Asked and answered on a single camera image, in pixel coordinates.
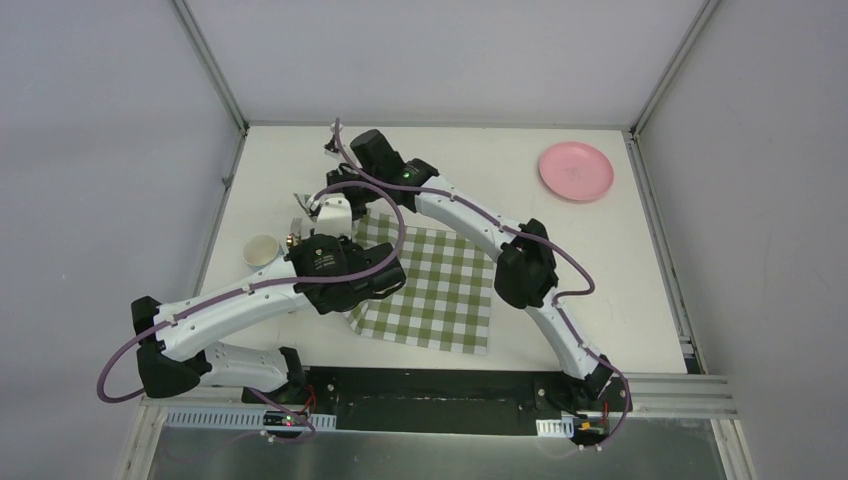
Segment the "robotic arm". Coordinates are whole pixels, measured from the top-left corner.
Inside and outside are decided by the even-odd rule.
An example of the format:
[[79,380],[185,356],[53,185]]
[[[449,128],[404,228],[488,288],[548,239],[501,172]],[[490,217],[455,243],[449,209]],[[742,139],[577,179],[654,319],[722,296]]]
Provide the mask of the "robotic arm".
[[[325,148],[339,153],[335,146],[331,141]],[[426,162],[403,162],[377,130],[354,139],[351,149],[362,169],[341,166],[327,174],[328,185],[344,194],[351,218],[361,218],[371,201],[391,196],[398,205],[434,218],[474,242],[497,264],[498,295],[533,318],[565,375],[589,398],[598,398],[612,371],[598,361],[604,358],[599,352],[580,344],[579,333],[573,330],[576,326],[563,322],[556,310],[553,252],[526,238],[547,239],[544,225],[535,219],[522,224],[480,207]],[[388,195],[377,187],[389,190]],[[304,374],[293,349],[258,351],[218,340],[281,312],[313,308],[319,314],[343,312],[361,301],[385,298],[406,280],[396,258],[376,273],[356,274],[385,261],[391,251],[389,244],[363,249],[344,235],[318,233],[263,270],[215,292],[171,304],[159,304],[150,297],[136,300],[137,333],[162,322],[170,324],[140,342],[137,360],[145,393],[170,397],[198,385],[251,387],[262,392],[299,388]],[[321,281],[321,277],[339,276],[350,278]]]

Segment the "checkered placemat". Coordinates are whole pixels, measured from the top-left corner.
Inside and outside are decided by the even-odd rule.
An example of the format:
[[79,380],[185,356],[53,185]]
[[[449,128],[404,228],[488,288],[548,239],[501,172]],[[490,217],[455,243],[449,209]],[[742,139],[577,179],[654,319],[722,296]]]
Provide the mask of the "checkered placemat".
[[[394,242],[397,232],[394,217],[367,215],[355,241],[368,248]],[[407,227],[399,258],[406,285],[349,312],[353,330],[407,345],[485,354],[495,275],[486,254],[454,232]]]

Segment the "green checkered cloth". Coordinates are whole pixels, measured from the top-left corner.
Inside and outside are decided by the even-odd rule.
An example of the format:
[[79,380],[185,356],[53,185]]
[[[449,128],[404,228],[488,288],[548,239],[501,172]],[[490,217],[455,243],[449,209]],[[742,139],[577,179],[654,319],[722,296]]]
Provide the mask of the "green checkered cloth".
[[[394,242],[397,232],[394,217],[366,215],[355,241],[368,248]],[[407,227],[399,258],[406,285],[349,312],[353,330],[406,345],[485,354],[495,275],[486,254],[454,232]]]

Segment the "tabletop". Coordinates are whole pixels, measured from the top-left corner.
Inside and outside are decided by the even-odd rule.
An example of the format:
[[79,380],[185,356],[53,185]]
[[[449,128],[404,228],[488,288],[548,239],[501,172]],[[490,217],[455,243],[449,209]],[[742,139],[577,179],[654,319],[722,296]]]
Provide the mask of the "tabletop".
[[[569,310],[592,344],[626,372],[686,373],[680,342],[657,263],[624,137],[609,130],[380,127],[404,160],[421,158],[457,188],[490,209],[521,221],[543,222],[552,241],[594,277],[596,292],[571,298]],[[368,127],[345,127],[349,142]],[[251,273],[241,259],[253,236],[281,241],[291,220],[303,216],[292,194],[314,193],[337,162],[324,155],[329,127],[251,127],[213,246],[203,291]],[[564,141],[587,143],[615,171],[597,202],[574,204],[554,195],[538,173],[539,156]],[[390,212],[383,201],[373,209]],[[404,210],[409,225],[446,229]],[[585,283],[557,259],[559,289]],[[281,314],[237,332],[225,343],[298,350],[304,365],[470,370],[558,370],[533,320],[492,299],[485,355],[444,352],[360,337],[338,313]]]

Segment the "black base panel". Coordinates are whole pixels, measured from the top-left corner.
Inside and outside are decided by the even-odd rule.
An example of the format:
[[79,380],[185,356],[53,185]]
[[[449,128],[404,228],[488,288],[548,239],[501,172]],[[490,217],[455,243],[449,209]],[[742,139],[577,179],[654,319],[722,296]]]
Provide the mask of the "black base panel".
[[[536,435],[537,419],[560,418],[553,404],[573,404],[560,372],[311,367],[306,376],[313,413],[336,415],[340,430]],[[580,409],[600,412],[608,401],[621,411],[621,391],[613,378]]]

